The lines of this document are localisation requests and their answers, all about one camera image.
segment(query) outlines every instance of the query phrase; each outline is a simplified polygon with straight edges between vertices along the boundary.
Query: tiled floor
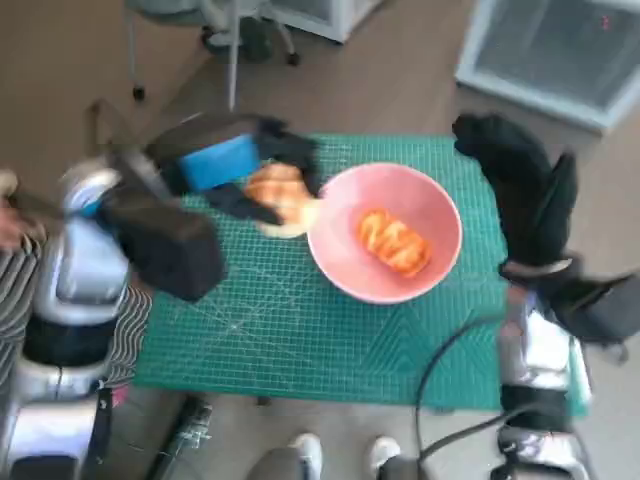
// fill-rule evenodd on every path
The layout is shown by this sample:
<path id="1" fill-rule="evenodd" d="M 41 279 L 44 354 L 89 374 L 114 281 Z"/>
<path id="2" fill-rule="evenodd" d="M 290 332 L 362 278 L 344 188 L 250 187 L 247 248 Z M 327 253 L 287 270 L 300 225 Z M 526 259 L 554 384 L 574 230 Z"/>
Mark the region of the tiled floor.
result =
<path id="1" fill-rule="evenodd" d="M 224 59 L 201 51 L 196 32 L 138 22 L 139 53 L 149 91 L 144 106 L 130 98 L 121 2 L 65 0 L 5 2 L 0 15 L 0 158 L 24 184 L 43 195 L 82 156 L 82 110 L 95 97 L 116 104 L 141 129 L 201 108 L 222 108 Z M 452 81 L 470 0 L 395 0 L 376 13 L 344 47 L 297 35 L 304 55 L 297 68 L 279 59 L 243 65 L 240 105 L 280 115 L 304 132 L 448 133 L 461 109 L 498 110 L 540 135 L 557 155 L 564 145 L 580 153 L 582 191 L 574 217 L 573 248 L 589 268 L 613 273 L 640 263 L 640 112 L 600 139 L 548 117 L 458 89 Z M 595 403 L 581 422 L 601 478 L 640 478 L 640 417 L 636 381 L 640 350 L 623 369 L 591 355 Z M 159 441 L 175 396 L 137 392 L 149 403 L 141 419 L 125 409 L 118 428 L 131 440 Z M 240 480 L 270 446 L 312 428 L 326 447 L 326 476 L 359 479 L 367 440 L 394 434 L 412 447 L 408 408 L 276 401 L 256 408 L 251 399 L 214 399 L 212 440 L 189 456 L 203 478 Z M 466 426 L 477 415 L 427 417 L 429 439 Z M 486 476 L 496 461 L 492 434 L 465 441 L 434 459 L 440 478 Z M 118 478 L 141 478 L 137 452 L 122 445 L 110 459 Z M 189 478 L 178 469 L 175 478 Z M 113 470 L 103 478 L 113 478 Z"/>

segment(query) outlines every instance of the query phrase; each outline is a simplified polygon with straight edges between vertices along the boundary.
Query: bread roll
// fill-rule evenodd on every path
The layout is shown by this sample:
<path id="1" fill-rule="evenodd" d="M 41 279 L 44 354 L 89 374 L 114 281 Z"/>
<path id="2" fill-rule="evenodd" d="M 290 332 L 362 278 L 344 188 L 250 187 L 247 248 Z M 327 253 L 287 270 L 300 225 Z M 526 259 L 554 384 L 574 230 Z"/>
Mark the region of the bread roll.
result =
<path id="1" fill-rule="evenodd" d="M 358 240 L 381 262 L 413 277 L 431 259 L 431 245 L 384 209 L 367 212 L 358 224 Z"/>
<path id="2" fill-rule="evenodd" d="M 282 225 L 258 222 L 269 237 L 293 238 L 306 233 L 318 216 L 320 200 L 311 196 L 300 170 L 284 163 L 265 165 L 250 178 L 245 188 L 249 198 L 273 209 Z"/>

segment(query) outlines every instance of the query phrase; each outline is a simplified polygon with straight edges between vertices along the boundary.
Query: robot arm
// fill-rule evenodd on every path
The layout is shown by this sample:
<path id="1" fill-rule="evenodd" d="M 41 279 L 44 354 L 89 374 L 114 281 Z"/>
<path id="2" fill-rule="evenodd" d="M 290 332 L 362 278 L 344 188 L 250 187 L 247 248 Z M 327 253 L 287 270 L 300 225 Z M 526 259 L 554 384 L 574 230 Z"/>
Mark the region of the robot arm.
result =
<path id="1" fill-rule="evenodd" d="M 271 130 L 260 125 L 258 133 L 202 149 L 171 140 L 176 132 L 184 138 L 197 133 L 186 122 L 147 147 L 153 161 L 120 132 L 106 154 L 65 175 L 64 222 L 45 247 L 0 424 L 0 480 L 79 479 L 91 460 L 104 455 L 111 394 L 102 379 L 129 264 L 149 285 L 189 301 L 223 278 L 211 220 L 181 209 L 171 197 L 206 195 L 251 173 L 266 155 L 312 170 L 313 142 L 285 132 L 282 124 Z M 239 189 L 234 192 L 225 199 L 227 213 L 264 215 L 260 205 L 240 215 L 243 199 Z M 19 193 L 14 201 L 20 207 Z"/>
<path id="2" fill-rule="evenodd" d="M 492 480 L 540 478 L 522 476 L 534 471 L 593 480 L 571 427 L 571 347 L 618 345 L 640 330 L 638 276 L 586 278 L 580 258 L 566 253 L 578 192 L 573 155 L 552 167 L 535 138 L 498 115 L 462 115 L 453 130 L 456 149 L 478 162 L 494 191 L 507 244 L 499 268 L 511 282 L 497 342 L 502 407 L 540 405 L 499 430 L 506 461 Z"/>

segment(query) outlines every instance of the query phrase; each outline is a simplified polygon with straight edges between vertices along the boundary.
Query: chair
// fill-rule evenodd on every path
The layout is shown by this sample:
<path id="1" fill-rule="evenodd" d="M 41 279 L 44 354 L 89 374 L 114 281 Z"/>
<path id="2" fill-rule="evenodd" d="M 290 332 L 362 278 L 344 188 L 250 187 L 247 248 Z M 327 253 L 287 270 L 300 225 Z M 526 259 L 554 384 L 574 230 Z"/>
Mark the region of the chair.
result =
<path id="1" fill-rule="evenodd" d="M 207 48 L 228 46 L 230 64 L 228 73 L 228 107 L 235 109 L 238 80 L 238 56 L 242 43 L 240 24 L 243 19 L 271 18 L 287 51 L 287 63 L 297 66 L 300 56 L 287 27 L 280 22 L 271 0 L 229 0 L 220 5 L 216 0 L 125 0 L 125 23 L 129 53 L 129 74 L 133 82 L 133 98 L 145 99 L 144 85 L 136 69 L 135 19 L 133 12 L 159 24 L 199 26 L 201 40 Z"/>

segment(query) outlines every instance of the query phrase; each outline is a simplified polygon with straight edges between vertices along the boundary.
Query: person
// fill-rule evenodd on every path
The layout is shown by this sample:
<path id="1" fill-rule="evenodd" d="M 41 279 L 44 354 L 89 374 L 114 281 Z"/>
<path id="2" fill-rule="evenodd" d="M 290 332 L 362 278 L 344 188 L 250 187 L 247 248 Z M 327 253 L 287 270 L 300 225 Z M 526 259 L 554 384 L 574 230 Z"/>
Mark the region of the person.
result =
<path id="1" fill-rule="evenodd" d="M 253 466 L 246 480 L 320 480 L 323 453 L 320 438 L 310 432 L 295 437 L 286 447 L 269 450 Z M 366 468 L 371 480 L 426 480 L 416 460 L 402 454 L 391 437 L 376 438 L 367 452 Z"/>
<path id="2" fill-rule="evenodd" d="M 17 186 L 15 174 L 0 170 L 0 395 L 8 389 L 13 359 L 24 339 L 47 240 L 44 226 L 6 200 Z M 122 396 L 135 374 L 135 362 L 151 309 L 151 296 L 129 285 L 110 347 L 105 385 Z"/>

